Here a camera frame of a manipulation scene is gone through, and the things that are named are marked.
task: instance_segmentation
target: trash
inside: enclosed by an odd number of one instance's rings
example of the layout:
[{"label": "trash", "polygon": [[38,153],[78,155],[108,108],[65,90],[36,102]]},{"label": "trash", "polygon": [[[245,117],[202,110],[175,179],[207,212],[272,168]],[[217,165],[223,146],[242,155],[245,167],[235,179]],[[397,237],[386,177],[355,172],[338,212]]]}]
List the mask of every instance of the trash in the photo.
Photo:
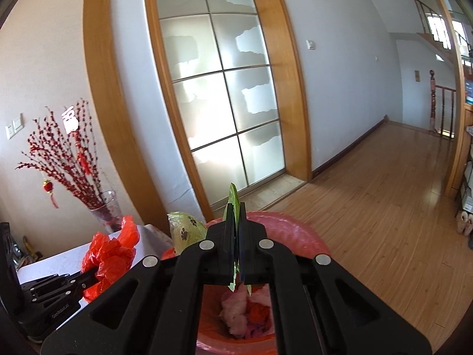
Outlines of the trash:
[{"label": "trash", "polygon": [[204,225],[188,213],[172,212],[167,214],[167,218],[176,255],[180,255],[188,246],[204,240],[207,235]]},{"label": "trash", "polygon": [[122,230],[118,238],[97,232],[87,250],[80,270],[82,273],[97,267],[97,284],[84,291],[84,299],[90,303],[131,267],[136,255],[135,245],[140,241],[138,227],[131,216],[122,219]]}]

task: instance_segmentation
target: white sign decoration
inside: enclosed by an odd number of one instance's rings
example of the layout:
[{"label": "white sign decoration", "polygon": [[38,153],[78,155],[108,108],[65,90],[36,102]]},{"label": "white sign decoration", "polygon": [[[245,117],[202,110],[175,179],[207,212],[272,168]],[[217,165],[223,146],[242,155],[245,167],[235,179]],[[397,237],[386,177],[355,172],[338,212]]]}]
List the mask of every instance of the white sign decoration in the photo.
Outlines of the white sign decoration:
[{"label": "white sign decoration", "polygon": [[64,128],[66,133],[69,135],[71,132],[79,129],[79,120],[76,117],[76,111],[74,107],[70,106],[66,111],[61,115],[62,121],[64,122]]}]

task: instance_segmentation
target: paw print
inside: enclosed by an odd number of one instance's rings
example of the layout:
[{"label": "paw print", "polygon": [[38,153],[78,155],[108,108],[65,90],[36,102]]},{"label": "paw print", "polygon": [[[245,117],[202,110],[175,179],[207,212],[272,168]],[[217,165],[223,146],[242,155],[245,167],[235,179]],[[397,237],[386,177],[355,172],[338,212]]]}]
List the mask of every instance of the paw print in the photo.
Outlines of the paw print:
[{"label": "paw print", "polygon": [[183,228],[182,231],[181,231],[181,239],[183,239],[183,241],[186,241],[188,234],[189,233]]},{"label": "paw print", "polygon": [[191,224],[192,224],[194,227],[197,227],[197,222],[195,221],[195,219],[194,219],[194,218],[191,218],[190,216],[188,216],[188,218],[189,218]]}]

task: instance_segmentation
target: wall switch panel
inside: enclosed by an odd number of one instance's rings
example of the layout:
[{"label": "wall switch panel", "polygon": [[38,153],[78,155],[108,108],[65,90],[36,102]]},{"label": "wall switch panel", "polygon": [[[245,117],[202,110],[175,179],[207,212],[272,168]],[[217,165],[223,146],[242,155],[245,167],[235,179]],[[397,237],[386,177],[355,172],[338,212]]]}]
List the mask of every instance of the wall switch panel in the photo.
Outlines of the wall switch panel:
[{"label": "wall switch panel", "polygon": [[307,49],[309,49],[309,51],[315,50],[315,41],[307,40],[306,43],[307,43]]},{"label": "wall switch panel", "polygon": [[15,130],[15,133],[17,133],[20,129],[23,129],[23,119],[21,113],[15,120],[13,120],[13,129]]},{"label": "wall switch panel", "polygon": [[7,139],[10,140],[13,136],[15,136],[15,130],[13,129],[13,124],[8,124],[5,127],[5,130],[7,132]]}]

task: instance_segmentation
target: red tassel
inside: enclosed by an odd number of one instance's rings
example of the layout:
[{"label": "red tassel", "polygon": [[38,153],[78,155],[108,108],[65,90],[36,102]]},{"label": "red tassel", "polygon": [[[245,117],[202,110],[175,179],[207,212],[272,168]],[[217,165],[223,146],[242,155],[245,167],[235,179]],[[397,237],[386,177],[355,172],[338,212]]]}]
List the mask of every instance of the red tassel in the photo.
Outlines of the red tassel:
[{"label": "red tassel", "polygon": [[86,159],[86,157],[84,156],[84,154],[82,152],[79,152],[79,154],[77,155],[77,160],[79,161],[80,166],[84,170],[84,173],[86,175],[90,175],[91,171],[90,171],[90,168],[87,164],[87,159]]},{"label": "red tassel", "polygon": [[51,203],[53,203],[53,206],[57,209],[59,208],[57,202],[56,202],[56,199],[54,198],[53,194],[51,193],[50,194],[50,198],[51,198]]}]

